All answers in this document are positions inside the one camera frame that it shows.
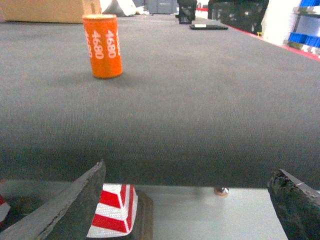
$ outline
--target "orange cylinder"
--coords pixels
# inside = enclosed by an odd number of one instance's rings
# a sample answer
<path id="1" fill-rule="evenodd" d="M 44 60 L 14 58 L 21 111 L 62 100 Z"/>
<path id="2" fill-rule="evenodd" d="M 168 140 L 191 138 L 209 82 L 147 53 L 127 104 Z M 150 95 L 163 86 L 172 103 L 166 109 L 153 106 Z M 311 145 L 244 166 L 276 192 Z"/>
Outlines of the orange cylinder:
<path id="1" fill-rule="evenodd" d="M 83 26 L 93 76 L 114 78 L 122 73 L 117 16 L 83 15 Z"/>

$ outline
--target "gray fabric surface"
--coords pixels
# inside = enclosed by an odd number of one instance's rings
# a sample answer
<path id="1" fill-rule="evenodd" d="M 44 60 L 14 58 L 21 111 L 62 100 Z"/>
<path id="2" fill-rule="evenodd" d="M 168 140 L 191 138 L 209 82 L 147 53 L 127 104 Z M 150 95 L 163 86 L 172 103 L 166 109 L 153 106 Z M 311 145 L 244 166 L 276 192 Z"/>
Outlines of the gray fabric surface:
<path id="1" fill-rule="evenodd" d="M 123 74 L 92 77 L 81 24 L 0 24 L 0 178 L 320 189 L 320 62 L 174 16 L 120 18 Z"/>

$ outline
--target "red and white striped object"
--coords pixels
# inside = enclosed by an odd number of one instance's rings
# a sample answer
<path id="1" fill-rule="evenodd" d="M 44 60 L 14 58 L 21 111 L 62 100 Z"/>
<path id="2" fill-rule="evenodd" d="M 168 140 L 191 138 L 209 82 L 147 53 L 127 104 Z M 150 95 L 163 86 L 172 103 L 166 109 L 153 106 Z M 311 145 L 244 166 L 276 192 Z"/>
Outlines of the red and white striped object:
<path id="1" fill-rule="evenodd" d="M 136 219 L 138 196 L 133 185 L 103 184 L 88 238 L 128 235 Z"/>
<path id="2" fill-rule="evenodd" d="M 2 221 L 5 220 L 9 210 L 10 210 L 9 204 L 0 195 L 0 225 Z"/>

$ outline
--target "red stripe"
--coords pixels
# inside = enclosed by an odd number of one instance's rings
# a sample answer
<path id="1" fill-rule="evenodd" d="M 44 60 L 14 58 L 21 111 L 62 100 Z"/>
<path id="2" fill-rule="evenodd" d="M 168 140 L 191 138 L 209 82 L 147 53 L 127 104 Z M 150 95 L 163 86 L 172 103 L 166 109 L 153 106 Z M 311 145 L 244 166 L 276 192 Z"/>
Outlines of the red stripe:
<path id="1" fill-rule="evenodd" d="M 130 185 L 130 199 L 129 199 L 129 210 L 128 210 L 128 217 L 126 219 L 128 223 L 129 230 L 131 229 L 132 226 L 132 210 L 133 210 L 133 205 L 134 205 L 134 186 Z"/>
<path id="2" fill-rule="evenodd" d="M 98 214 L 94 215 L 91 225 L 99 228 L 111 229 L 122 233 L 127 232 L 124 221 L 113 219 L 107 216 L 101 216 Z"/>
<path id="3" fill-rule="evenodd" d="M 124 206 L 124 205 L 125 205 L 126 192 L 127 192 L 127 185 L 122 184 L 122 186 L 121 186 L 121 191 L 120 191 L 120 196 L 121 196 L 122 206 Z"/>
<path id="4" fill-rule="evenodd" d="M 99 203 L 112 206 L 118 209 L 121 208 L 118 195 L 108 191 L 101 192 Z"/>
<path id="5" fill-rule="evenodd" d="M 205 7 L 197 7 L 196 10 L 201 12 L 208 12 L 209 9 Z"/>
<path id="6" fill-rule="evenodd" d="M 2 198 L 2 196 L 0 195 L 0 205 L 5 204 L 6 201 Z"/>

